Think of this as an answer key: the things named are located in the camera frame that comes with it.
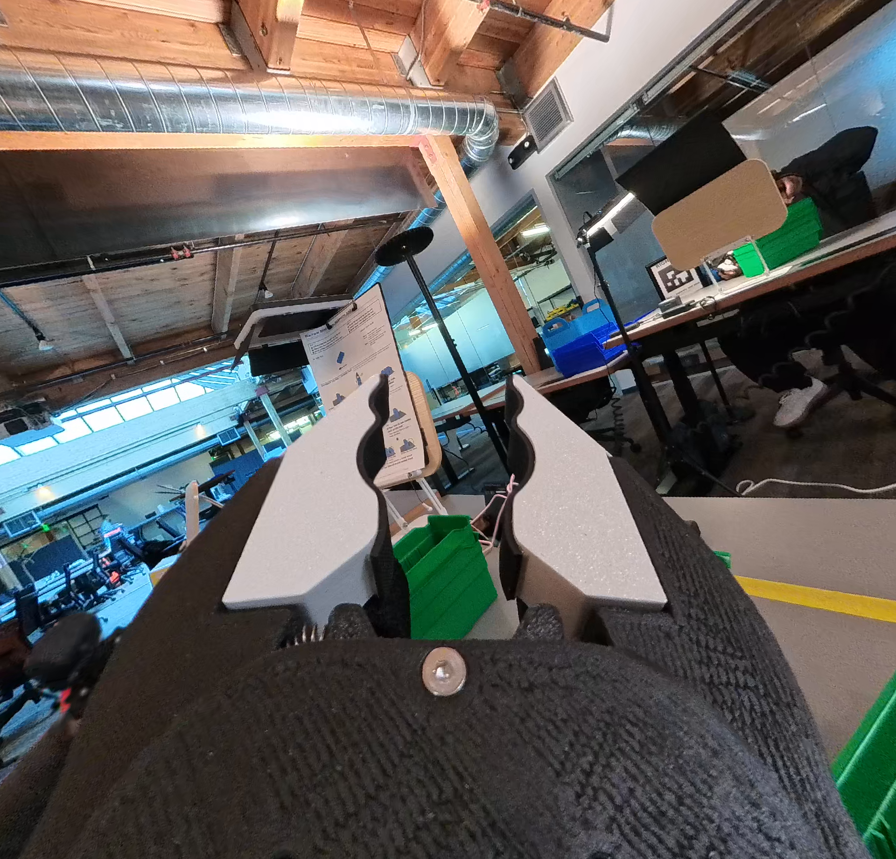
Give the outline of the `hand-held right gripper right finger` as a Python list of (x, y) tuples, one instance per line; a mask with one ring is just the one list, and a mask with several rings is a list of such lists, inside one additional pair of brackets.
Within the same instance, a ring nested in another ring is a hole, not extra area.
[(668, 606), (614, 458), (522, 377), (505, 388), (512, 479), (500, 515), (504, 597), (551, 605), (562, 621), (609, 607)]

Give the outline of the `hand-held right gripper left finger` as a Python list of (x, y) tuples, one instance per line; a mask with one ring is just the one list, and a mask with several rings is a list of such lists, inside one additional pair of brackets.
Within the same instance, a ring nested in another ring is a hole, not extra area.
[(322, 628), (339, 605), (368, 606), (376, 632), (409, 639), (409, 585), (375, 485), (388, 412), (379, 374), (286, 450), (223, 593), (227, 610), (287, 608)]

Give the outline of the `brown office desk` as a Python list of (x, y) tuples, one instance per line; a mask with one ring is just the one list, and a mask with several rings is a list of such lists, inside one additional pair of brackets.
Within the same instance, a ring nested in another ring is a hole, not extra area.
[[(562, 377), (560, 372), (555, 368), (551, 368), (547, 371), (527, 375), (522, 378), (528, 382), (532, 388), (538, 391), (539, 394), (547, 395), (558, 391), (564, 391), (586, 382), (605, 379), (617, 370), (627, 367), (628, 363), (627, 356), (623, 353), (618, 357), (611, 359), (606, 365), (580, 372), (570, 377)], [(480, 403), (486, 410), (497, 410), (504, 407), (506, 401), (505, 388), (506, 382), (502, 381), (480, 390), (478, 393)], [(435, 423), (441, 423), (454, 417), (477, 415), (478, 413), (479, 411), (477, 410), (476, 403), (468, 395), (438, 405), (432, 409), (432, 417)]]
[(752, 278), (707, 286), (687, 296), (683, 310), (665, 317), (659, 310), (646, 315), (626, 334), (633, 341), (661, 333), (681, 324), (718, 317), (762, 296), (778, 293), (817, 276), (890, 252), (895, 247), (895, 211), (823, 240), (815, 249), (787, 265)]

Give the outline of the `instruction sheet on stand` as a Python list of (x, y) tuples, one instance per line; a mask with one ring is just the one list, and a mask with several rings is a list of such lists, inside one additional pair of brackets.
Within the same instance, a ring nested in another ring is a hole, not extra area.
[(422, 381), (413, 372), (406, 372), (405, 378), (424, 445), (426, 465), (421, 470), (421, 478), (427, 479), (434, 475), (442, 465), (442, 446), (438, 439), (432, 409), (428, 403), (427, 393), (423, 388)]

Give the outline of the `printed instruction sheet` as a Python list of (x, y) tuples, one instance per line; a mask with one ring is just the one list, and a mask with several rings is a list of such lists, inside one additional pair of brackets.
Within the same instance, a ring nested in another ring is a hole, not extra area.
[(323, 326), (304, 332), (302, 341), (325, 415), (367, 381), (387, 377), (385, 465), (375, 484), (391, 488), (416, 478), (426, 464), (426, 449), (381, 285), (373, 285)]

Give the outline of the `black light stand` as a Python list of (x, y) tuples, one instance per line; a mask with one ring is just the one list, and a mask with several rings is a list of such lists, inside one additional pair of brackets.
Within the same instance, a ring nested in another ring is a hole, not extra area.
[(615, 218), (633, 203), (634, 199), (635, 197), (631, 192), (626, 192), (623, 195), (615, 196), (610, 202), (606, 203), (599, 214), (591, 215), (583, 222), (577, 231), (576, 245), (587, 254), (599, 285), (599, 292), (610, 307), (612, 318), (616, 323), (625, 349), (624, 360), (629, 370), (633, 372), (638, 394), (642, 399), (647, 417), (662, 448), (660, 459), (666, 463), (667, 472), (675, 472), (676, 465), (685, 466), (703, 484), (718, 486), (726, 495), (738, 498), (739, 495), (734, 488), (724, 484), (718, 476), (713, 474), (701, 461), (695, 459), (673, 439), (673, 430), (665, 409), (658, 398), (653, 383), (644, 370), (639, 348), (629, 337), (623, 316), (619, 312), (609, 283), (599, 265), (598, 252), (600, 248), (605, 248), (614, 239), (613, 234), (610, 232), (611, 225)]

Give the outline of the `white framed screen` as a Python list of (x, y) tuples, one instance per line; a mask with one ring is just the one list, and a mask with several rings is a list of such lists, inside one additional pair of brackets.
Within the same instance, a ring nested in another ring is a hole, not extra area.
[(230, 369), (235, 370), (245, 356), (253, 377), (306, 367), (309, 360), (303, 334), (318, 327), (329, 327), (338, 314), (356, 306), (349, 295), (257, 303), (234, 342)]

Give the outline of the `yellow tape line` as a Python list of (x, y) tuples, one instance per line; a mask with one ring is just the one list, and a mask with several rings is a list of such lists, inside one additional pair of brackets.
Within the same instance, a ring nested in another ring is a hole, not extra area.
[(754, 598), (888, 624), (895, 623), (895, 601), (893, 599), (755, 577), (734, 576), (734, 579), (748, 596)]

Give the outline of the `black disc floor lamp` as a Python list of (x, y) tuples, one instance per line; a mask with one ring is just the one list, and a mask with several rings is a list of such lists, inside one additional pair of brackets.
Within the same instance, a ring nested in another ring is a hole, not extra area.
[(416, 261), (416, 257), (430, 246), (433, 238), (433, 231), (427, 226), (415, 227), (404, 232), (399, 232), (394, 237), (387, 239), (382, 247), (375, 250), (376, 263), (382, 268), (395, 268), (404, 263), (408, 266), (410, 273), (412, 273), (420, 288), (420, 292), (422, 293), (427, 308), (442, 335), (446, 348), (451, 354), (454, 364), (461, 375), (462, 381), (467, 387), (469, 399), (475, 406), (476, 412), (485, 426), (487, 435), (494, 450), (496, 450), (497, 456), (504, 467), (505, 472), (509, 473), (510, 468), (507, 459), (506, 446), (498, 434), (494, 421), (488, 415), (487, 408), (478, 394), (474, 380), (462, 360), (454, 338), (449, 332), (434, 295), (427, 286), (426, 280)]

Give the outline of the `black panel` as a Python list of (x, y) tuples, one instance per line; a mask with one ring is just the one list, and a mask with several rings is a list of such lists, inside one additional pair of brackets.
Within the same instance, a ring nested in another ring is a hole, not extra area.
[(618, 174), (615, 182), (658, 215), (746, 159), (718, 116), (703, 113)]

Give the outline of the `white stand with base plate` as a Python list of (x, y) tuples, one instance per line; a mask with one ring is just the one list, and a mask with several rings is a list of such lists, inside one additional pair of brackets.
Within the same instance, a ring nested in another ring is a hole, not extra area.
[(395, 540), (410, 529), (424, 527), (430, 516), (448, 516), (450, 511), (426, 478), (410, 479), (382, 490)]

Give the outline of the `blue handled tote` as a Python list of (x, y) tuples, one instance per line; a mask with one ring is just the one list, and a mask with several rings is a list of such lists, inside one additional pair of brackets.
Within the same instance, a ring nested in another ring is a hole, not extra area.
[(571, 341), (595, 334), (601, 343), (618, 330), (616, 319), (605, 300), (595, 299), (578, 308), (578, 315), (565, 316), (559, 313), (546, 320), (541, 328), (545, 348), (550, 352), (569, 344)]

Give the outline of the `wooden post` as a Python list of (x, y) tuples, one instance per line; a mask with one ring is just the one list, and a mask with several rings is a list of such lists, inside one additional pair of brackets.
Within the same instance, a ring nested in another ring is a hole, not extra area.
[(540, 372), (536, 331), (448, 136), (423, 136), (421, 156), (471, 255), (525, 374)]

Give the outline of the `wall vent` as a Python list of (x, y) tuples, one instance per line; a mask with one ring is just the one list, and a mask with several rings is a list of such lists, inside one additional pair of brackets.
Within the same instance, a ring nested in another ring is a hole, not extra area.
[(561, 85), (553, 77), (523, 111), (526, 134), (536, 152), (542, 152), (573, 122)]

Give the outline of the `silver air duct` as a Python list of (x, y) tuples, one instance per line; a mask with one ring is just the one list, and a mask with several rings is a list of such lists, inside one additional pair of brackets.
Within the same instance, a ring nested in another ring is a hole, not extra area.
[(2, 265), (433, 206), (412, 144), (499, 134), (484, 98), (2, 48)]

